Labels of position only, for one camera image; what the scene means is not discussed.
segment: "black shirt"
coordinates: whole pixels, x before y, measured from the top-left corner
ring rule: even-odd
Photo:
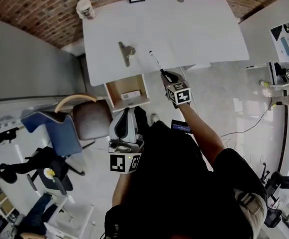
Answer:
[[[252,238],[234,189],[264,199],[265,189],[236,151],[223,150],[211,172],[188,134],[158,122],[144,140],[128,204],[107,212],[106,236],[118,225],[118,238]]]

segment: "drawer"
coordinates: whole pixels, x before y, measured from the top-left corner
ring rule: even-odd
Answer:
[[[144,105],[150,102],[143,74],[109,82],[106,83],[104,87],[109,96],[113,112],[121,111],[127,107],[132,108]],[[136,90],[140,91],[140,96],[127,100],[121,98],[121,94]]]

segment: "sneaker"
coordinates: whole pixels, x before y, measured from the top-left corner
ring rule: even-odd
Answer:
[[[151,125],[153,125],[155,122],[159,120],[160,120],[160,117],[157,114],[151,114]]]
[[[260,86],[263,86],[263,87],[265,87],[265,88],[269,88],[270,83],[269,83],[269,82],[265,82],[265,81],[263,81],[263,80],[260,80],[260,81],[259,81],[259,85],[260,85]]]

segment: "office chair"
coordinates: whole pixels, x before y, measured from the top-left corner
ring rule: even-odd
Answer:
[[[63,195],[66,195],[67,191],[73,190],[73,185],[67,175],[68,171],[71,170],[81,176],[85,175],[84,172],[79,172],[68,165],[65,159],[56,155],[50,147],[38,148],[32,157],[26,159],[28,159],[26,163],[1,164],[0,179],[7,183],[15,183],[17,174],[26,174],[36,170],[33,176],[27,174],[27,179],[35,191],[37,191],[37,188],[34,181],[39,175],[46,188],[59,190]]]
[[[265,185],[267,198],[271,197],[273,201],[276,202],[278,199],[274,197],[274,193],[279,187],[281,189],[289,189],[289,176],[283,176],[279,172],[274,172]],[[267,216],[264,222],[265,225],[269,228],[274,228],[282,220],[281,215],[281,210],[267,207]]]
[[[74,99],[87,99],[89,102],[74,106],[73,118],[59,111],[65,103]],[[108,136],[112,115],[105,100],[97,100],[88,94],[74,94],[62,99],[54,112],[36,111],[21,122],[30,133],[44,124],[56,154],[70,156],[82,152],[79,140]]]

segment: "blue chair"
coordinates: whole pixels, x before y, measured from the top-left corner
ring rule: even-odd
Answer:
[[[27,115],[21,122],[30,133],[44,124],[58,156],[70,156],[81,153],[83,150],[78,140],[73,119],[69,114],[38,111]]]

